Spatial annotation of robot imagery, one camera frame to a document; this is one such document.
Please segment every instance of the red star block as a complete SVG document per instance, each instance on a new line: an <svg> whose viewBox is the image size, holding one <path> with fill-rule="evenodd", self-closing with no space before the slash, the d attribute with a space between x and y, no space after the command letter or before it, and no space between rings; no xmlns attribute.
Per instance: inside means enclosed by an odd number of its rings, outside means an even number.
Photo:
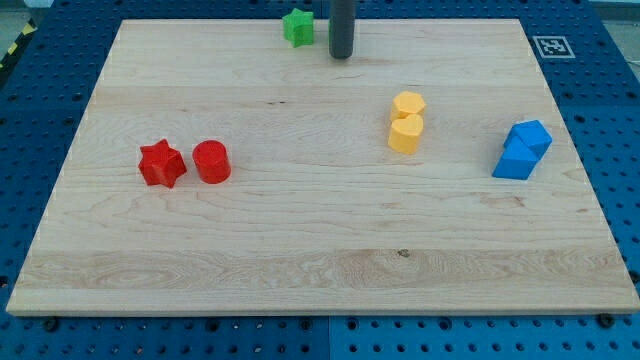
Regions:
<svg viewBox="0 0 640 360"><path fill-rule="evenodd" d="M182 155L169 147L167 139L162 139L155 145L141 146L140 151L142 160L138 169L149 186L162 184L172 188L176 179L187 172Z"/></svg>

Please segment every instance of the wooden board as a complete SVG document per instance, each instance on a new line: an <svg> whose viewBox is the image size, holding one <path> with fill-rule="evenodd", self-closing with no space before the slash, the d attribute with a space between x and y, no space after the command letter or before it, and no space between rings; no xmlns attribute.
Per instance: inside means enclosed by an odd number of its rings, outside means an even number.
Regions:
<svg viewBox="0 0 640 360"><path fill-rule="evenodd" d="M280 21L124 21L8 311L15 315L633 312L636 291L515 20L359 21L347 62ZM391 99L428 103L387 145ZM515 122L554 144L491 171ZM147 187L167 137L188 173ZM215 138L233 173L200 182Z"/></svg>

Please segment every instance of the black pole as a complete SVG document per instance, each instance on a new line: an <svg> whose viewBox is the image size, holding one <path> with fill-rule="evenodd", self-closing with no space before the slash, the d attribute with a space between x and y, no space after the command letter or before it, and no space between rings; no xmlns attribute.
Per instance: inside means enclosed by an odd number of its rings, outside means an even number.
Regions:
<svg viewBox="0 0 640 360"><path fill-rule="evenodd" d="M330 6L329 53L336 59L346 59L353 53L356 1L331 0Z"/></svg>

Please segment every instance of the blue perforated panel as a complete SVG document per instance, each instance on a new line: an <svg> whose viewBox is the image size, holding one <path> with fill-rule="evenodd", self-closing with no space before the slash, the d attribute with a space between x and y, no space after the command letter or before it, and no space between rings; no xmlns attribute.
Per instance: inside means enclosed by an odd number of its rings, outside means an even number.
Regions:
<svg viewBox="0 0 640 360"><path fill-rule="evenodd" d="M279 18L329 1L58 0L0 92L0 303L6 305L123 18ZM536 56L630 269L640 270L640 85L582 0L360 0L361 18L518 18L575 58ZM0 359L640 358L640 317L16 319Z"/></svg>

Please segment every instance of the green star block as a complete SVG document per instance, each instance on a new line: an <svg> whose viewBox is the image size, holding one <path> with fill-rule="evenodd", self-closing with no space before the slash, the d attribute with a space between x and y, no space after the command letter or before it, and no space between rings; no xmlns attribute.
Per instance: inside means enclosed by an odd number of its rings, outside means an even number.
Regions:
<svg viewBox="0 0 640 360"><path fill-rule="evenodd" d="M313 44L313 12L293 9L291 14L282 17L284 38L293 47Z"/></svg>

